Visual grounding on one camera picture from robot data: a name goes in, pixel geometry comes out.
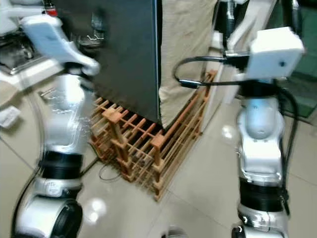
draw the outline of silver robotic arm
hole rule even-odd
[[[273,80],[290,76],[303,52],[299,36],[291,28],[283,27],[259,31],[247,53],[225,52],[222,58],[187,58],[173,70],[174,78],[185,87],[241,86],[245,101],[237,118],[241,223],[233,228],[232,238],[288,238],[286,180],[291,149],[284,154],[281,140],[285,123],[278,97],[286,96],[295,109],[296,102],[292,95],[274,85]],[[239,78],[244,81],[206,83],[179,78],[177,69],[194,61],[218,61],[234,66],[243,72]]]
[[[39,162],[32,194],[16,221],[16,238],[76,238],[82,208],[76,201],[82,188],[80,171],[90,132],[93,89],[90,77],[99,64],[79,52],[61,30],[61,21],[48,15],[25,17],[26,35],[45,56],[79,65],[79,75],[56,78],[52,117],[47,124],[46,152]]]

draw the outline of black cable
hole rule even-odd
[[[241,57],[237,56],[235,58],[229,59],[231,62],[234,60],[247,60],[247,56],[241,55]],[[189,88],[198,88],[199,86],[227,86],[227,85],[242,85],[244,83],[248,83],[250,81],[254,80],[244,80],[244,81],[225,81],[225,82],[198,82],[191,79],[185,79],[185,78],[179,78],[177,76],[178,68],[186,63],[190,62],[205,62],[205,61],[212,61],[212,62],[220,62],[220,63],[226,63],[226,61],[229,61],[226,58],[223,57],[213,57],[213,56],[196,56],[196,57],[190,57],[185,58],[178,62],[175,67],[172,70],[173,77],[181,83],[182,86],[189,87]]]
[[[115,180],[117,180],[117,178],[119,178],[119,177],[121,176],[121,174],[118,174],[118,175],[114,176],[113,178],[103,178],[103,176],[102,176],[102,175],[103,175],[103,172],[104,172],[106,166],[109,164],[109,162],[106,163],[106,164],[104,164],[104,165],[101,167],[101,169],[99,170],[99,178],[100,178],[102,181],[105,181],[105,182],[115,181]]]
[[[82,172],[80,172],[80,177],[84,176],[97,162],[99,162],[99,157],[96,157]]]
[[[98,158],[100,159],[100,157],[99,157],[99,155],[98,155],[97,150],[95,149],[95,147],[94,147],[90,142],[88,142],[88,144],[90,145],[90,148],[93,149],[93,151],[94,151],[96,157],[98,157]]]
[[[287,143],[287,150],[286,150],[286,154],[285,154],[285,168],[284,168],[284,175],[283,175],[284,176],[283,185],[286,187],[286,176],[287,176],[289,161],[290,161],[290,158],[292,155],[294,139],[295,139],[297,126],[298,126],[298,106],[297,106],[297,103],[296,103],[294,96],[291,93],[289,93],[287,90],[285,90],[283,88],[280,88],[280,92],[291,103],[291,106],[293,108],[293,115],[294,115],[292,128],[291,128],[291,132],[290,132],[288,143]]]
[[[14,207],[14,212],[13,212],[12,219],[11,219],[11,238],[15,237],[16,218],[17,218],[19,207],[21,205],[23,197],[24,197],[26,191],[28,190],[29,186],[31,185],[31,183],[34,181],[36,175],[39,173],[39,171],[40,171],[40,167],[37,167],[35,170],[33,170],[33,173],[31,174],[31,176],[29,177],[29,179],[27,180],[27,182],[23,186],[21,193],[19,194],[19,198],[18,198],[16,205]]]

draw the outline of wooden rack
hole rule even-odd
[[[198,89],[165,132],[153,123],[108,100],[98,98],[91,117],[92,144],[102,160],[115,154],[121,174],[154,192],[160,201],[178,167],[201,134],[210,89]]]

